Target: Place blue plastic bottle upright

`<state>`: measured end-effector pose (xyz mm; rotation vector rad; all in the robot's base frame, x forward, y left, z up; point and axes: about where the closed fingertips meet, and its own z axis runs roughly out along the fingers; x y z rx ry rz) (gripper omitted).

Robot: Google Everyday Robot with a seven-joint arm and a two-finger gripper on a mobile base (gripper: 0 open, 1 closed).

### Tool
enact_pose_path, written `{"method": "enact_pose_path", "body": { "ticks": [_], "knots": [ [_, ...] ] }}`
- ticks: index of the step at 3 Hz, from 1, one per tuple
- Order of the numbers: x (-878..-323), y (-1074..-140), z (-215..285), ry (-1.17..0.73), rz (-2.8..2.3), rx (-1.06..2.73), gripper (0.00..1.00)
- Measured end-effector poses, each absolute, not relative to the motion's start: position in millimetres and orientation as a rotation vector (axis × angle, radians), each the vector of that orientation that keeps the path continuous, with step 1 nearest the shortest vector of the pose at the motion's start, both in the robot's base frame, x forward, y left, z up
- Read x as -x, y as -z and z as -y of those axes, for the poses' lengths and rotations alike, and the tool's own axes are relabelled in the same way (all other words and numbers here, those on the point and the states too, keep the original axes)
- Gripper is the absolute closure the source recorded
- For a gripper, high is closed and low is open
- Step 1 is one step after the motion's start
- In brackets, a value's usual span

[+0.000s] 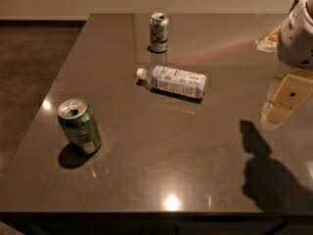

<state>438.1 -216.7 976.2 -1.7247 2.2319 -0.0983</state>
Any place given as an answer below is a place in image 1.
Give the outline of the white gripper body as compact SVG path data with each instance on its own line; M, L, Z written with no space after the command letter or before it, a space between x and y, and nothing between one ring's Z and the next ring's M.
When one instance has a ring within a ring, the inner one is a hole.
M291 67L313 68L313 0L294 0L281 24L278 57Z

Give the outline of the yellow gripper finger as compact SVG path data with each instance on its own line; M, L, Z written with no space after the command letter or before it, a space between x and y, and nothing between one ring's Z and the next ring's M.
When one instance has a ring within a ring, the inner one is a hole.
M268 122L281 124L285 122L313 93L313 72L309 70L293 70L280 81L274 97L264 113Z
M265 38L260 40L256 47L259 51L271 53L277 51L280 27L273 29Z

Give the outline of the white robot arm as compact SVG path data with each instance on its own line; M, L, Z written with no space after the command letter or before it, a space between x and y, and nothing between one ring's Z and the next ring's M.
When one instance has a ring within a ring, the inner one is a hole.
M313 92L313 0L294 0L282 24L257 49L278 55L261 117L279 125Z

